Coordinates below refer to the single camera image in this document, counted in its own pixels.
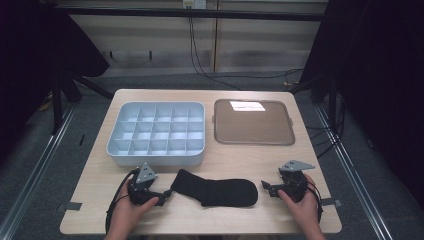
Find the light blue divided storage box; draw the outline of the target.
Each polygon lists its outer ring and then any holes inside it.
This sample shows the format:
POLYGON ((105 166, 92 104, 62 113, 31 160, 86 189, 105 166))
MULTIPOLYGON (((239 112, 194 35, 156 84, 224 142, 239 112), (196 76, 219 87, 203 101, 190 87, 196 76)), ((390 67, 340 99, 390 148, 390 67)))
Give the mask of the light blue divided storage box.
POLYGON ((106 151, 120 166, 195 166, 205 149, 200 102, 127 102, 119 110, 106 151))

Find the metal floor rail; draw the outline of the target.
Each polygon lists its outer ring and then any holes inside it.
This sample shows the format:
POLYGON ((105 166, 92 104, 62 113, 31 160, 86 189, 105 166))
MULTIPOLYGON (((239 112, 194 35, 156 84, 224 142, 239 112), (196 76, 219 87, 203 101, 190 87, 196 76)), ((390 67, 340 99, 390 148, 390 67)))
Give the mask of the metal floor rail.
POLYGON ((347 153, 341 138, 330 129, 329 117, 325 109, 319 106, 316 107, 316 112, 331 142, 331 147, 334 149, 377 238, 379 240, 394 240, 384 218, 347 153))
POLYGON ((14 204, 5 216, 3 223, 0 225, 0 240, 12 240, 16 229, 28 209, 30 201, 40 185, 42 177, 50 165, 50 162, 52 161, 54 154, 75 115, 76 109, 77 104, 73 103, 65 110, 62 115, 63 125, 49 138, 49 141, 37 164, 31 173, 27 175, 25 185, 19 191, 17 199, 14 201, 14 204))

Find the dark curtain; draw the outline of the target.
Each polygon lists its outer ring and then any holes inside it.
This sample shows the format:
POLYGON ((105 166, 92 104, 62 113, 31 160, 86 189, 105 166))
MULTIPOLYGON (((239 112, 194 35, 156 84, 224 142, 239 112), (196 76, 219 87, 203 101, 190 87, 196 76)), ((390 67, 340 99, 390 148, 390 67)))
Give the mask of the dark curtain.
POLYGON ((102 75, 109 63, 68 14, 40 0, 0 0, 0 166, 58 73, 102 75))
POLYGON ((300 82, 341 93, 424 210, 424 0, 328 0, 300 82))

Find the grey tape strip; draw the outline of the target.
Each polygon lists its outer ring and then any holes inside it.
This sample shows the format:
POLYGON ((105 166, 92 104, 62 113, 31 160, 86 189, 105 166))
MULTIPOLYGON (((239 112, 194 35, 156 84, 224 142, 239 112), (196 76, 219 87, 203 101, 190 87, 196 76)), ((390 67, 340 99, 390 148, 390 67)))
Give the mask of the grey tape strip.
POLYGON ((68 202, 68 203, 64 203, 64 204, 59 204, 56 208, 57 211, 60 212, 66 212, 68 210, 70 211, 79 211, 81 208, 82 204, 81 203, 76 203, 76 202, 68 202))
POLYGON ((338 199, 325 198, 321 200, 322 206, 335 206, 336 208, 342 206, 342 202, 338 199))

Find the white wall socket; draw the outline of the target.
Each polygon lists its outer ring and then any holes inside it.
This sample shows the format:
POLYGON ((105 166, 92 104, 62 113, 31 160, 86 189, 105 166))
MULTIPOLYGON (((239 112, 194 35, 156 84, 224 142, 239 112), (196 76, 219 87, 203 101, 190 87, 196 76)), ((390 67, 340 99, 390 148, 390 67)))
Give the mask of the white wall socket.
POLYGON ((184 9, 197 9, 197 10, 207 9, 206 0, 182 0, 182 5, 184 9))

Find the black metal stand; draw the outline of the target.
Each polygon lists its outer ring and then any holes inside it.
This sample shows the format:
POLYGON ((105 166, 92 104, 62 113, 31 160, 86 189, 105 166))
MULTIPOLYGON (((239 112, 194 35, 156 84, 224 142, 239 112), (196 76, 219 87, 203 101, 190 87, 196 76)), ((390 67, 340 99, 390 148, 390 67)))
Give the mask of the black metal stand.
POLYGON ((52 103, 54 125, 52 134, 55 135, 63 125, 62 116, 62 94, 72 103, 80 102, 82 94, 77 87, 77 83, 89 88, 90 90, 112 99, 114 94, 91 82, 87 78, 73 72, 63 71, 57 73, 52 79, 52 103))
POLYGON ((310 90, 313 103, 322 103, 328 99, 329 125, 332 130, 337 128, 336 107, 337 107, 337 84, 336 80, 330 76, 316 75, 312 78, 302 77, 300 82, 291 87, 288 92, 295 95, 299 92, 310 90))

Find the person's left hand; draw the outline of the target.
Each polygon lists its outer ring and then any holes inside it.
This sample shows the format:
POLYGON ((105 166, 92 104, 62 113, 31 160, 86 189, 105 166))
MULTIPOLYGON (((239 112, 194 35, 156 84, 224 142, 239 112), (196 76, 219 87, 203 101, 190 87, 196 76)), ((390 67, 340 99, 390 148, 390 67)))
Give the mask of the person's left hand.
POLYGON ((139 223, 141 217, 154 207, 158 197, 153 197, 142 205, 134 205, 128 196, 128 182, 120 190, 117 203, 112 214, 109 232, 131 232, 139 223))

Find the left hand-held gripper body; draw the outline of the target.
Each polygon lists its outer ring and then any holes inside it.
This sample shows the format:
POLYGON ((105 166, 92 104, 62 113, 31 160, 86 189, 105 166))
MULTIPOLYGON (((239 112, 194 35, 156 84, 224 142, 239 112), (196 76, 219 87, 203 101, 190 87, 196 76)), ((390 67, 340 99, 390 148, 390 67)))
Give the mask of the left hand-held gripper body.
POLYGON ((160 196, 159 193, 150 190, 150 186, 157 178, 157 174, 147 163, 132 170, 130 175, 132 178, 128 183, 127 191, 130 201, 134 205, 143 205, 151 198, 160 196))

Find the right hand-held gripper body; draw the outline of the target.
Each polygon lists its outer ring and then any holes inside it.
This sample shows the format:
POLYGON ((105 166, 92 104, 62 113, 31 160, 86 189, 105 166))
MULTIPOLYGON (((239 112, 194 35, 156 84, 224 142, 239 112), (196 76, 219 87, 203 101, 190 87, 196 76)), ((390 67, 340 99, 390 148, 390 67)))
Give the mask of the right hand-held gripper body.
POLYGON ((295 203, 300 202, 308 188, 308 180, 303 171, 314 169, 315 166, 297 160, 289 160, 279 168, 283 180, 283 191, 295 203))

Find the black sock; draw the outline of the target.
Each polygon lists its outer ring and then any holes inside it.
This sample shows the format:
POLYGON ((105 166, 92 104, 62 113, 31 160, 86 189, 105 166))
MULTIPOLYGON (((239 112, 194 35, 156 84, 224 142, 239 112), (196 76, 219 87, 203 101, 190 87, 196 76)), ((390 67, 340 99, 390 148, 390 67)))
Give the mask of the black sock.
POLYGON ((184 169, 178 171, 171 189, 196 199, 203 207, 250 207, 258 200, 256 185, 249 180, 204 179, 184 169))

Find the person's right hand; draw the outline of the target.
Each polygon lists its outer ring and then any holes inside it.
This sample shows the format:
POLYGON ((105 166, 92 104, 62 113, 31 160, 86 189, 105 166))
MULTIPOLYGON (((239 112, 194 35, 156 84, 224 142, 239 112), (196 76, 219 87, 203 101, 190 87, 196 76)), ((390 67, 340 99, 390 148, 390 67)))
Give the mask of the person's right hand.
POLYGON ((279 190, 278 194, 302 232, 308 229, 321 230, 318 222, 318 203, 311 191, 307 191, 304 198, 298 203, 293 202, 283 190, 279 190))

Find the black horizontal frame bar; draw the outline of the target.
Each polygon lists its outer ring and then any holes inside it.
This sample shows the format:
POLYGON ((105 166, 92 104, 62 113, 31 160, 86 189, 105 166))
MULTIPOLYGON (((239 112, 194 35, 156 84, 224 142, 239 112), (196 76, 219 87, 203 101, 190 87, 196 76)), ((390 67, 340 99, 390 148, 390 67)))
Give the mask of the black horizontal frame bar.
POLYGON ((72 15, 98 16, 134 16, 134 17, 182 17, 210 19, 248 19, 248 20, 280 20, 321 22, 324 14, 230 11, 230 10, 190 10, 190 9, 156 9, 156 8, 115 8, 115 7, 83 7, 56 6, 61 12, 72 15))

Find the brown square tray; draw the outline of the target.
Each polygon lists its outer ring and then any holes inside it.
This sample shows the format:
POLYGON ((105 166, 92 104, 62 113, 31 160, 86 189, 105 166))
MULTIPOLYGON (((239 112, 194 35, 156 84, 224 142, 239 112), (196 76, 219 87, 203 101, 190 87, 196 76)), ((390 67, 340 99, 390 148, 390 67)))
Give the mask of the brown square tray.
POLYGON ((214 137, 222 144, 295 143, 286 105, 272 100, 219 99, 214 104, 214 137))

